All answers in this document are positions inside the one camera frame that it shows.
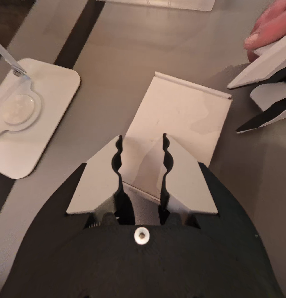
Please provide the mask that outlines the clear plastic container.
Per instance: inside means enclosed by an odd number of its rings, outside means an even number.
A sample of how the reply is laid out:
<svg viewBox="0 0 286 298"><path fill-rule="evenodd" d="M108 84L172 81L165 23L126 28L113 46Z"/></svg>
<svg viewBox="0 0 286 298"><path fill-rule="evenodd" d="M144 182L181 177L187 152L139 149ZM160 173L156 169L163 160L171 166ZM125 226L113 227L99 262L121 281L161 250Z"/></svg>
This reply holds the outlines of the clear plastic container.
<svg viewBox="0 0 286 298"><path fill-rule="evenodd" d="M211 12L215 0L104 0L104 2Z"/></svg>

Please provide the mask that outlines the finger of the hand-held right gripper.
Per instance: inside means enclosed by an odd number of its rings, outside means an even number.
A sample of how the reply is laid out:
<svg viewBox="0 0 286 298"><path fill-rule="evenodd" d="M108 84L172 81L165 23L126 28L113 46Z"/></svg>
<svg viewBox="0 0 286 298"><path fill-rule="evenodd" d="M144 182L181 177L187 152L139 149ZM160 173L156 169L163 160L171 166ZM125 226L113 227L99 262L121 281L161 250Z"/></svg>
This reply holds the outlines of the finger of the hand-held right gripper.
<svg viewBox="0 0 286 298"><path fill-rule="evenodd" d="M282 71L286 69L286 36L258 50L260 56L227 85L228 89L266 81L276 73L278 80L286 76L286 71Z"/></svg>
<svg viewBox="0 0 286 298"><path fill-rule="evenodd" d="M286 83L261 84L250 93L250 98L261 113L240 126L237 133L262 128L286 118Z"/></svg>

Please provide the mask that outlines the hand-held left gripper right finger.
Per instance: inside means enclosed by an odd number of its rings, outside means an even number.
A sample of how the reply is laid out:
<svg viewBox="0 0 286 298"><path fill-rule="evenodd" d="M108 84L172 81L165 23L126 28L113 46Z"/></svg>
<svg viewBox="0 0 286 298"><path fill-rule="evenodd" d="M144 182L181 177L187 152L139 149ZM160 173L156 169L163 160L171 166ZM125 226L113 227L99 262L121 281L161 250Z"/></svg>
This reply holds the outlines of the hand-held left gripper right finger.
<svg viewBox="0 0 286 298"><path fill-rule="evenodd" d="M192 214L217 215L208 184L197 159L167 133L163 134L163 175L160 215L177 213L181 220Z"/></svg>

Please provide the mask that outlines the person's right hand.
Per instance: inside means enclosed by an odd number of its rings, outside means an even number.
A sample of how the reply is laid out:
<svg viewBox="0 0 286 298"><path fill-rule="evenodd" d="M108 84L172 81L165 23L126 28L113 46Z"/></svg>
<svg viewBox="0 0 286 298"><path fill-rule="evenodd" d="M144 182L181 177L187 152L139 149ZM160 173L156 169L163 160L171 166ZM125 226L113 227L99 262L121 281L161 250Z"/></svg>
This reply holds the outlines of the person's right hand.
<svg viewBox="0 0 286 298"><path fill-rule="evenodd" d="M274 1L257 19L243 47L250 63L258 56L254 50L276 42L286 35L286 0Z"/></svg>

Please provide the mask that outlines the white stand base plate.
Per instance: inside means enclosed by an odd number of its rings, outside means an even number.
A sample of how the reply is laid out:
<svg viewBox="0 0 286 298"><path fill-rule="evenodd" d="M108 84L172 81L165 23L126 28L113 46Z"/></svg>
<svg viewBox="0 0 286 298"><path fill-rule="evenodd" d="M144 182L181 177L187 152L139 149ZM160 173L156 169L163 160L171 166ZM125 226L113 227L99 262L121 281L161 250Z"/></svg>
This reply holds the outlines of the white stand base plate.
<svg viewBox="0 0 286 298"><path fill-rule="evenodd" d="M32 58L18 64L26 74L10 70L0 84L0 173L12 179L34 170L81 83L72 69Z"/></svg>

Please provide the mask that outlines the white cardboard box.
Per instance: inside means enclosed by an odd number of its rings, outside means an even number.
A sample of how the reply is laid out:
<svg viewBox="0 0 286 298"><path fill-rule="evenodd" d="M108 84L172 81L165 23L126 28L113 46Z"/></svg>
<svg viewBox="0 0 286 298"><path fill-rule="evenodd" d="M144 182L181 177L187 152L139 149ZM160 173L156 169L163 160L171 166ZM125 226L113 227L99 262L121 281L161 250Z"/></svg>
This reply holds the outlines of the white cardboard box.
<svg viewBox="0 0 286 298"><path fill-rule="evenodd" d="M124 186L160 201L164 133L208 167L231 103L230 94L155 72L123 140Z"/></svg>

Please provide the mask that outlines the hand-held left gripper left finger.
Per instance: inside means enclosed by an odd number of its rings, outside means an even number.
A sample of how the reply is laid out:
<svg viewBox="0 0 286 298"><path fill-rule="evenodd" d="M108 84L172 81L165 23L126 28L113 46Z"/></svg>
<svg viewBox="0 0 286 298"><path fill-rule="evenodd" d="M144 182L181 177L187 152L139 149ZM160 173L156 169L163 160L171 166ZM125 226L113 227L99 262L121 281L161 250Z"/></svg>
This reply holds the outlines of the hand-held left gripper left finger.
<svg viewBox="0 0 286 298"><path fill-rule="evenodd" d="M114 137L86 162L67 214L91 214L96 221L101 221L104 214L117 211L118 196L123 193L119 173L122 142L122 136Z"/></svg>

